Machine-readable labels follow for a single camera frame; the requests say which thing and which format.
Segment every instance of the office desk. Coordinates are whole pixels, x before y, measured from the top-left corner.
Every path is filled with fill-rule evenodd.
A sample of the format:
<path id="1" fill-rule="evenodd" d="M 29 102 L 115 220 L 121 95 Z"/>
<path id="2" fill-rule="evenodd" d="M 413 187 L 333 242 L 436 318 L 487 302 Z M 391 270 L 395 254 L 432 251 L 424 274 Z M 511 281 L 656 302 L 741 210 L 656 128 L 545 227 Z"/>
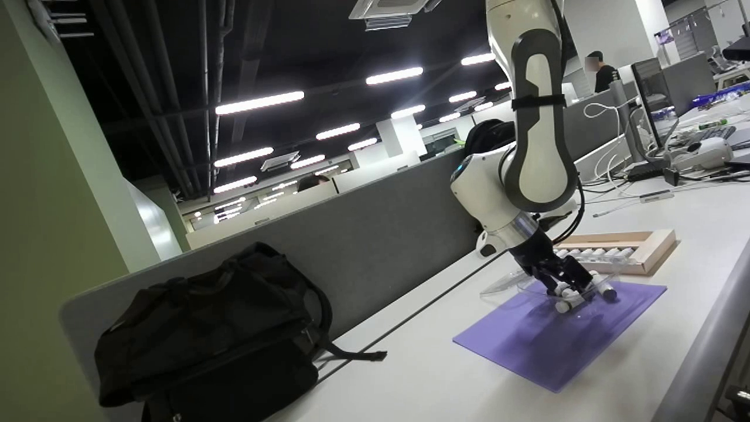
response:
<path id="1" fill-rule="evenodd" d="M 750 120 L 750 95 L 741 95 L 735 100 L 718 102 L 707 109 L 690 109 L 679 116 L 681 128 L 693 128 L 698 123 L 726 120 L 728 123 L 747 121 Z"/>
<path id="2" fill-rule="evenodd" d="M 639 182 L 605 199 L 659 187 L 664 186 Z M 551 393 L 452 344 L 458 333 L 480 320 L 517 291 L 523 277 L 503 256 L 383 338 L 378 346 L 390 350 L 384 363 L 343 365 L 303 401 L 272 418 L 272 422 L 704 420 L 707 407 L 695 412 L 695 406 L 711 404 L 712 392 L 679 397 L 681 407 L 691 407 L 679 418 L 679 407 L 667 407 L 674 398 L 674 392 L 667 392 L 670 387 L 674 390 L 672 380 L 691 374 L 681 372 L 695 359 L 691 357 L 691 344 L 711 343 L 720 346 L 732 334 L 711 334 L 725 333 L 725 329 L 735 333 L 743 323 L 739 318 L 704 326 L 714 304 L 722 308 L 726 302 L 725 289 L 743 285 L 732 274 L 750 240 L 750 186 L 695 186 L 693 189 L 677 191 L 672 199 L 629 203 L 605 218 L 591 218 L 591 214 L 616 203 L 620 201 L 591 203 L 578 231 L 677 230 L 679 247 L 670 261 L 651 279 L 639 279 L 643 283 L 664 283 L 667 292 L 561 393 Z M 387 320 L 390 310 L 366 323 Z M 722 374 L 722 359 L 725 363 L 728 359 L 725 357 L 726 351 L 732 353 L 726 344 L 722 351 L 704 350 L 704 353 L 714 353 L 718 359 L 718 367 L 711 367 L 707 378 Z"/>
<path id="3" fill-rule="evenodd" d="M 718 82 L 718 88 L 725 88 L 725 86 L 739 82 L 741 77 L 750 80 L 750 66 L 741 64 L 739 68 L 732 68 L 726 73 L 714 74 L 712 82 Z"/>

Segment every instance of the desk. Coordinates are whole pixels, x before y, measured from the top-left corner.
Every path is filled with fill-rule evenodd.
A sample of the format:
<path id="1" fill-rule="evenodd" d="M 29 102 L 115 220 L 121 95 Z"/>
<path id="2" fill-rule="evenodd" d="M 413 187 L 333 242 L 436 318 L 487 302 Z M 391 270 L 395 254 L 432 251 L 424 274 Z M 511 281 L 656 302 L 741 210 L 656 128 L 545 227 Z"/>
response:
<path id="1" fill-rule="evenodd" d="M 664 186 L 649 180 L 629 187 L 625 195 L 659 187 Z M 588 214 L 613 203 L 591 203 Z M 726 329 L 705 329 L 704 323 L 720 302 L 722 291 L 739 285 L 732 271 L 750 240 L 747 210 L 747 186 L 700 186 L 672 199 L 624 206 L 605 218 L 585 218 L 578 231 L 672 227 L 679 247 L 653 279 L 643 279 L 645 283 L 664 283 L 670 291 L 561 393 L 530 384 L 452 344 L 458 333 L 515 292 L 517 270 L 508 257 L 500 257 L 387 334 L 379 343 L 379 346 L 390 350 L 384 363 L 347 363 L 303 401 L 272 418 L 272 422 L 704 420 L 705 407 L 679 418 L 672 418 L 679 407 L 659 407 L 664 401 L 672 404 L 674 397 L 667 393 L 670 387 L 674 390 L 672 380 L 691 374 L 681 372 L 691 344 L 704 344 L 705 334 Z M 726 350 L 718 353 L 718 367 L 712 371 L 722 371 L 725 353 Z M 681 397 L 681 407 L 698 401 L 711 404 L 712 397 Z"/>
<path id="2" fill-rule="evenodd" d="M 720 73 L 712 77 L 712 82 L 718 82 L 718 88 L 725 88 L 728 86 L 732 82 L 741 80 L 741 77 L 747 77 L 750 80 L 750 66 L 739 66 L 739 68 L 732 68 L 726 73 Z"/>

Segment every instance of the fluorescent light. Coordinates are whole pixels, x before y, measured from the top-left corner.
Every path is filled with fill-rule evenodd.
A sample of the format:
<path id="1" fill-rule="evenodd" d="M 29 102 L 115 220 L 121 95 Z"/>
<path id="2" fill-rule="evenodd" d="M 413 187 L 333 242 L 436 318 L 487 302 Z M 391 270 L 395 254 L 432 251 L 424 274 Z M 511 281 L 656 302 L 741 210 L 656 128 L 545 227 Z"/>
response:
<path id="1" fill-rule="evenodd" d="M 462 113 L 443 114 L 440 121 L 450 121 L 450 120 L 458 120 L 458 116 L 462 116 Z"/>
<path id="2" fill-rule="evenodd" d="M 476 95 L 476 92 L 462 92 L 448 98 L 448 102 L 463 102 L 470 100 Z"/>
<path id="3" fill-rule="evenodd" d="M 259 98 L 249 98 L 249 100 L 236 100 L 236 102 L 223 102 L 216 107 L 216 114 L 236 114 L 236 113 L 249 113 L 249 109 L 258 109 L 258 107 L 295 102 L 303 98 L 304 98 L 304 92 L 285 92 L 285 94 L 276 94 L 276 95 L 259 95 Z"/>
<path id="4" fill-rule="evenodd" d="M 256 176 L 240 179 L 240 180 L 233 180 L 227 186 L 218 186 L 213 191 L 223 195 L 223 191 L 229 191 L 229 189 L 240 189 L 240 187 L 254 186 L 256 180 L 258 180 Z"/>
<path id="5" fill-rule="evenodd" d="M 511 82 L 494 85 L 494 92 L 503 92 L 503 88 L 513 88 L 513 85 Z"/>
<path id="6" fill-rule="evenodd" d="M 229 206 L 236 206 L 236 203 L 244 203 L 247 201 L 247 197 L 240 197 L 240 199 L 235 199 L 235 201 L 224 201 L 224 203 L 218 203 L 218 206 L 213 206 L 213 209 L 229 209 Z"/>
<path id="7" fill-rule="evenodd" d="M 312 167 L 312 163 L 318 163 L 318 161 L 326 161 L 326 154 L 315 154 L 309 159 L 293 161 L 290 169 L 303 169 L 303 167 Z"/>
<path id="8" fill-rule="evenodd" d="M 351 143 L 350 149 L 351 149 L 351 152 L 354 152 L 354 149 L 364 149 L 364 147 L 370 147 L 370 146 L 375 146 L 375 143 L 378 143 L 378 138 L 366 138 L 366 140 Z"/>
<path id="9" fill-rule="evenodd" d="M 331 172 L 337 172 L 337 167 L 327 167 L 327 169 L 315 172 L 315 176 L 324 176 L 324 174 L 331 174 Z"/>
<path id="10" fill-rule="evenodd" d="M 299 182 L 299 180 L 279 182 L 276 187 L 272 187 L 272 191 L 293 187 L 293 186 L 297 186 L 297 182 Z"/>
<path id="11" fill-rule="evenodd" d="M 483 109 L 490 109 L 490 107 L 494 107 L 494 102 L 480 102 L 480 106 L 476 106 L 474 109 L 476 109 L 476 113 L 483 113 Z"/>
<path id="12" fill-rule="evenodd" d="M 316 140 L 326 140 L 326 138 L 334 138 L 334 135 L 351 133 L 351 131 L 358 131 L 358 128 L 361 128 L 361 123 L 347 123 L 347 126 L 337 126 L 337 128 L 331 128 L 331 131 L 320 131 L 315 138 Z"/>
<path id="13" fill-rule="evenodd" d="M 416 113 L 424 113 L 424 102 L 416 102 L 416 106 L 411 106 L 411 107 L 393 109 L 391 120 L 402 120 L 402 116 L 411 116 L 411 114 L 416 114 Z"/>
<path id="14" fill-rule="evenodd" d="M 249 149 L 249 152 L 241 152 L 241 154 L 233 154 L 233 156 L 223 156 L 223 159 L 216 159 L 213 167 L 223 169 L 223 167 L 235 167 L 240 161 L 251 161 L 251 159 L 259 159 L 259 156 L 268 156 L 272 154 L 275 147 L 259 147 L 259 149 Z"/>
<path id="15" fill-rule="evenodd" d="M 494 60 L 493 54 L 476 54 L 476 55 L 463 55 L 462 66 L 469 68 L 469 66 L 480 66 L 480 64 L 490 64 L 490 60 Z"/>
<path id="16" fill-rule="evenodd" d="M 415 66 L 415 68 L 402 68 L 402 71 L 393 71 L 393 73 L 379 73 L 379 74 L 370 74 L 366 80 L 366 85 L 375 86 L 375 85 L 390 85 L 395 80 L 411 80 L 411 77 L 419 77 L 424 73 L 424 68 Z"/>

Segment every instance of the black backpack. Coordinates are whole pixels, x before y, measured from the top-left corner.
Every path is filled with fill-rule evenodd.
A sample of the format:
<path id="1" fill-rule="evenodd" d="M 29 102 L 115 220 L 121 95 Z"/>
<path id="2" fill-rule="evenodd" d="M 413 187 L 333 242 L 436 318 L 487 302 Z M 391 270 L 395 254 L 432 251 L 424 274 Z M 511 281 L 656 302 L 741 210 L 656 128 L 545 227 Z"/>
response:
<path id="1" fill-rule="evenodd" d="M 105 407 L 143 401 L 147 422 L 254 422 L 309 392 L 327 339 L 331 302 L 268 244 L 220 268 L 141 291 L 97 344 Z"/>

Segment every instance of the robotic arm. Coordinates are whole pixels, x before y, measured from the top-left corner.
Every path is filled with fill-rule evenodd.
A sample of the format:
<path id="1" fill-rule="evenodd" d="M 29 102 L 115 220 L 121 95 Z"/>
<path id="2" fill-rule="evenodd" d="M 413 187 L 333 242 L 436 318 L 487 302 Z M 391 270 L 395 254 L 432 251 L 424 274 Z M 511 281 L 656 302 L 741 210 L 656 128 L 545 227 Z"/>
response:
<path id="1" fill-rule="evenodd" d="M 562 18 L 554 0 L 487 0 L 490 48 L 513 82 L 515 147 L 467 156 L 452 176 L 452 195 L 483 222 L 497 251 L 558 297 L 558 311 L 588 292 L 613 300 L 574 257 L 558 257 L 554 242 L 527 216 L 562 206 L 578 186 L 562 138 Z"/>

